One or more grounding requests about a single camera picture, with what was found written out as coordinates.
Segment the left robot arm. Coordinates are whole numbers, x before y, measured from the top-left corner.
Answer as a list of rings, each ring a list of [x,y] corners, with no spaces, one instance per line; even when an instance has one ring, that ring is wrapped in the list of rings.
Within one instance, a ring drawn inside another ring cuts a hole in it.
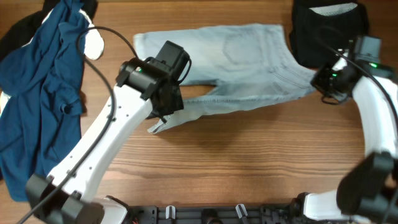
[[[110,97],[72,151],[46,177],[34,174],[25,191],[34,216],[45,223],[128,223],[129,207],[95,197],[104,173],[130,134],[145,120],[183,109],[181,74],[192,61],[183,47],[166,41],[156,57],[124,62]]]

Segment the black garment at left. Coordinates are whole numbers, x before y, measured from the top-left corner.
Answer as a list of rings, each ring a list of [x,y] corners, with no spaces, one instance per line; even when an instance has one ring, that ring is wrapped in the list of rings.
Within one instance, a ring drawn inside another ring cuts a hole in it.
[[[42,25],[45,17],[60,0],[45,0],[42,10],[16,22],[1,38],[1,61],[13,51],[28,44]]]

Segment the light blue denim shorts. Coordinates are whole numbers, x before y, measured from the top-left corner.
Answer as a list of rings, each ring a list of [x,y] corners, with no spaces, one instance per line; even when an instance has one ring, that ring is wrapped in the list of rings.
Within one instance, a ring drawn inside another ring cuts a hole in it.
[[[183,85],[212,85],[206,95],[184,100],[184,109],[166,116],[148,132],[161,131],[201,116],[249,111],[297,100],[314,91],[315,72],[299,65],[281,25],[213,26],[136,34],[138,56],[147,58],[171,41],[190,55]]]

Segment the dark blue t-shirt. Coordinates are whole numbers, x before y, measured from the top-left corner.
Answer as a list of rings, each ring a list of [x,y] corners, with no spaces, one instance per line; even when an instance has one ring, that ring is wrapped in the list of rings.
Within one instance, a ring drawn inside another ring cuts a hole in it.
[[[48,175],[81,138],[82,7],[60,1],[30,44],[1,62],[1,89],[11,97],[1,115],[1,174],[17,202],[27,200],[31,175]]]

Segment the folded black garment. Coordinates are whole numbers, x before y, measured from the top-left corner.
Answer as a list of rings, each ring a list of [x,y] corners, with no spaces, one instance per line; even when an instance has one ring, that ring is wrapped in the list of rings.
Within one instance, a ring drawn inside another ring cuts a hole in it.
[[[290,46],[304,67],[332,65],[338,57],[328,50],[348,48],[349,41],[369,33],[368,12],[358,1],[295,0]]]

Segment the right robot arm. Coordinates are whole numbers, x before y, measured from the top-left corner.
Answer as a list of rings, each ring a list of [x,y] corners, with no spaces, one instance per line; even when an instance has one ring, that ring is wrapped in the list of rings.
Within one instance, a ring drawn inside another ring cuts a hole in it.
[[[322,102],[356,103],[364,133],[365,158],[336,190],[305,194],[298,214],[309,223],[397,223],[397,76],[379,59],[381,40],[359,36],[334,65],[320,68],[311,84]]]

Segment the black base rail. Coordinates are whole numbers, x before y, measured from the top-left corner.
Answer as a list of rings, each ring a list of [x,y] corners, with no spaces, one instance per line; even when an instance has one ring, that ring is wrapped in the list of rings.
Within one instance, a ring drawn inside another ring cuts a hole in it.
[[[247,207],[129,207],[124,223],[132,224],[312,224],[342,223],[338,220],[312,220],[288,204]]]

